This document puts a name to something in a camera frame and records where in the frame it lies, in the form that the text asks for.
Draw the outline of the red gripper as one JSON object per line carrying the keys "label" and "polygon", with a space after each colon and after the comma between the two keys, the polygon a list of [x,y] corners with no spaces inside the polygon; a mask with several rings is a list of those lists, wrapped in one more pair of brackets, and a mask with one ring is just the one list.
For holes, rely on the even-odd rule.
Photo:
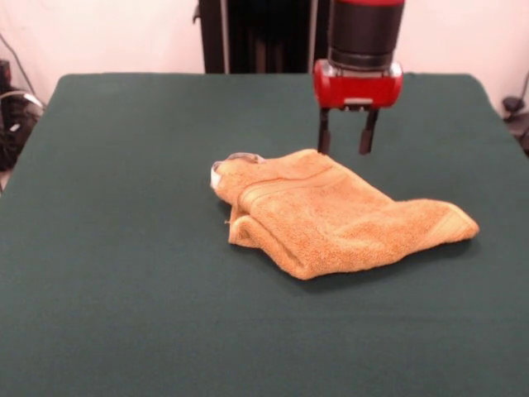
{"label": "red gripper", "polygon": [[327,154],[331,143],[329,131],[330,109],[374,108],[369,110],[360,137],[359,153],[368,155],[372,150],[374,129],[380,108],[393,106],[403,86],[403,69],[392,62],[384,71],[360,72],[339,69],[329,60],[317,60],[313,69],[314,92],[319,104],[317,150]]}

